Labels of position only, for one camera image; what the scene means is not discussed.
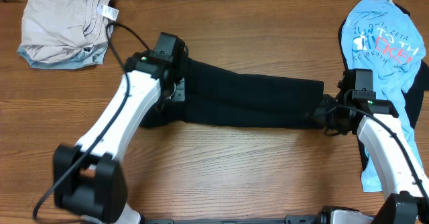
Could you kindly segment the black t-shirt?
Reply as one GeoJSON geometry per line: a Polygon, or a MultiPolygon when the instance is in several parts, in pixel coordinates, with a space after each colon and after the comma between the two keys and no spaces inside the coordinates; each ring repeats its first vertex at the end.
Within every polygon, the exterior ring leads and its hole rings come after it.
{"type": "Polygon", "coordinates": [[[183,121],[230,127],[322,128],[312,118],[323,98],[321,81],[239,74],[188,59],[184,83],[184,101],[166,101],[162,109],[152,108],[140,125],[153,128],[183,121]]]}

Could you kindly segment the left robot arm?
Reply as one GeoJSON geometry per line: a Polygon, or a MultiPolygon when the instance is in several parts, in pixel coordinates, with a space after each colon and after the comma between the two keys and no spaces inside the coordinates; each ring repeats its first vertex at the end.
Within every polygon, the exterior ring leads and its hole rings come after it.
{"type": "Polygon", "coordinates": [[[54,152],[54,202],[92,223],[144,223],[128,202],[121,168],[127,147],[149,110],[177,91],[188,58],[178,36],[162,32],[154,49],[137,52],[97,122],[74,147],[54,152]]]}

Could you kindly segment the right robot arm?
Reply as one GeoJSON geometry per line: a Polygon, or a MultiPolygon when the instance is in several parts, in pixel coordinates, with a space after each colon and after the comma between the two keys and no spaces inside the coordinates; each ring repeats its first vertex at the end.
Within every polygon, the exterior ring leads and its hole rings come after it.
{"type": "Polygon", "coordinates": [[[346,207],[323,207],[317,223],[428,222],[428,177],[402,133],[399,115],[388,100],[378,100],[368,69],[343,72],[336,97],[314,112],[327,136],[355,134],[369,152],[385,202],[374,217],[346,207]]]}

